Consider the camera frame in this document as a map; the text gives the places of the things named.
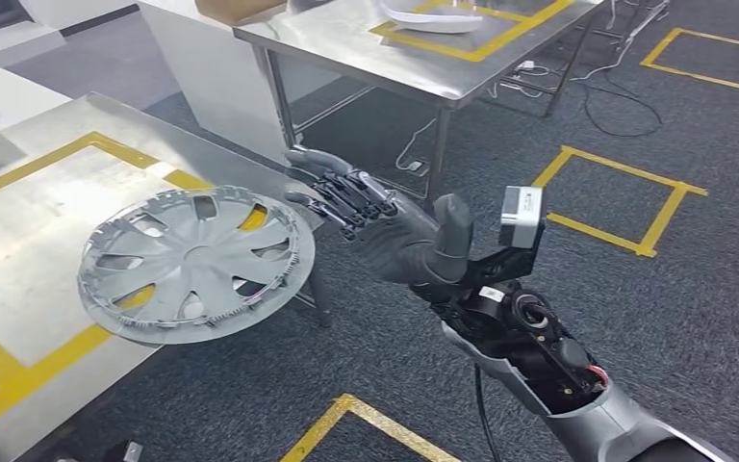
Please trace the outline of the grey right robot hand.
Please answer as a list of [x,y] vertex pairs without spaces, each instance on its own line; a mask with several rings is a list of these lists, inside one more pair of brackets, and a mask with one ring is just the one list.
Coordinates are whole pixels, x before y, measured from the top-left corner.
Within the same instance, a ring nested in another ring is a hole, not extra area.
[[336,225],[351,249],[377,275],[404,285],[451,284],[466,273],[473,219],[455,193],[442,195],[431,214],[407,194],[330,153],[292,149],[287,174],[314,191],[286,198]]

